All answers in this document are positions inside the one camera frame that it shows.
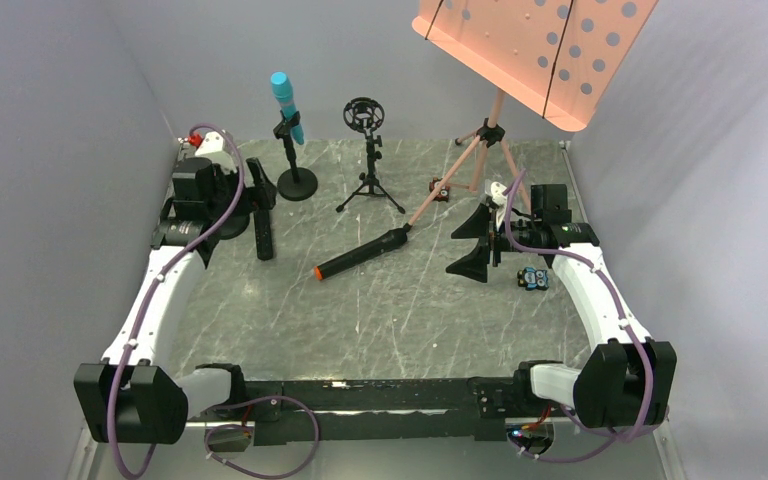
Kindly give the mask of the black small desk mic stand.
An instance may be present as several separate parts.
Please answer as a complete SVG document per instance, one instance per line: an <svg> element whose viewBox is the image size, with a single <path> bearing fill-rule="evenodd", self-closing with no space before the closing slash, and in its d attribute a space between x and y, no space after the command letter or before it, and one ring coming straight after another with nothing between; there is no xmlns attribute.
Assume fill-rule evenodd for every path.
<svg viewBox="0 0 768 480"><path fill-rule="evenodd" d="M217 208L215 224L220 223L219 219L226 213L229 206L230 202L224 202ZM228 218L220 223L216 230L216 235L221 240L230 240L241 235L250 224L250 213L250 202L245 198L241 198Z"/></svg>

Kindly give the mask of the black clip desk mic stand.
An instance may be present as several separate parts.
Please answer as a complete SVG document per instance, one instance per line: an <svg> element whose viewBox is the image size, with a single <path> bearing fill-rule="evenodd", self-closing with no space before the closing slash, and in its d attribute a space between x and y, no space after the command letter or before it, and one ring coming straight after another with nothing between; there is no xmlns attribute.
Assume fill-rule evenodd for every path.
<svg viewBox="0 0 768 480"><path fill-rule="evenodd" d="M275 138L282 141L285 156L289 163L289 168L279 176L277 190L282 198L293 202L309 199L318 188L316 175L311 170L300 168L297 165L292 130L300 125L300 118L299 112L294 113L291 117L285 117L282 114L281 122L273 129Z"/></svg>

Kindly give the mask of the black microphone orange end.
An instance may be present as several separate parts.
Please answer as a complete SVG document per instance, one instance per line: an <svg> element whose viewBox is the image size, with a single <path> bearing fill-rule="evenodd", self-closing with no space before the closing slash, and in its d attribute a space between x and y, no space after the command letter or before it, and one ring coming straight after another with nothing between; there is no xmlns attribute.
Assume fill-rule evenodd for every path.
<svg viewBox="0 0 768 480"><path fill-rule="evenodd" d="M412 226L403 226L388 230L381 236L364 243L346 253L314 267L315 277L322 281L350 270L366 261L401 248L408 241Z"/></svg>

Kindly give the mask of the blue microphone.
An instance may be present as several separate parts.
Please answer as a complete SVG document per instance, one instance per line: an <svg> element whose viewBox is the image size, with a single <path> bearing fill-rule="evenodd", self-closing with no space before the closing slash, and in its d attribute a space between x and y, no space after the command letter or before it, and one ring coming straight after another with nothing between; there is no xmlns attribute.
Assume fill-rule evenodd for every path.
<svg viewBox="0 0 768 480"><path fill-rule="evenodd" d="M270 76L271 91L278 102L284 118L291 119L298 109L294 99L294 89L289 76L281 71L276 71ZM296 144L305 143L304 132L301 123L291 128L291 136Z"/></svg>

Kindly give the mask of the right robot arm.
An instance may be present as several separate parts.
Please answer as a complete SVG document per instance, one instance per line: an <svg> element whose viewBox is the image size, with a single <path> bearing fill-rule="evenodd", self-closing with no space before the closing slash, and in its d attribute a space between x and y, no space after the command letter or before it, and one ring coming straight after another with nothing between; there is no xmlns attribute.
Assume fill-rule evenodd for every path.
<svg viewBox="0 0 768 480"><path fill-rule="evenodd" d="M586 428L627 436L663 422L677 364L668 341L656 341L631 312L604 261L593 228L575 222L563 184L532 187L532 212L514 221L508 187L489 182L475 212L453 233L476 239L474 249L450 264L449 274L485 283L503 254L544 259L572 299L590 347L585 365L558 361L523 363L514 376L528 400L571 408Z"/></svg>

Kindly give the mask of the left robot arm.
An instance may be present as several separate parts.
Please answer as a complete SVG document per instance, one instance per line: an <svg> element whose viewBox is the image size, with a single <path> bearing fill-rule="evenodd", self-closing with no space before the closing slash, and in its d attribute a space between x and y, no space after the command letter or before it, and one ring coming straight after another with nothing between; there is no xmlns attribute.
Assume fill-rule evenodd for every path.
<svg viewBox="0 0 768 480"><path fill-rule="evenodd" d="M238 186L205 157L181 161L173 194L152 236L143 284L119 334L96 363L81 364L75 392L92 438L106 443L110 429L126 444L173 444L187 421L217 406L237 410L248 398L244 374L230 363L208 363L179 379L166 364L189 298L222 240L254 228L257 257L274 258L270 210L277 188L258 158Z"/></svg>

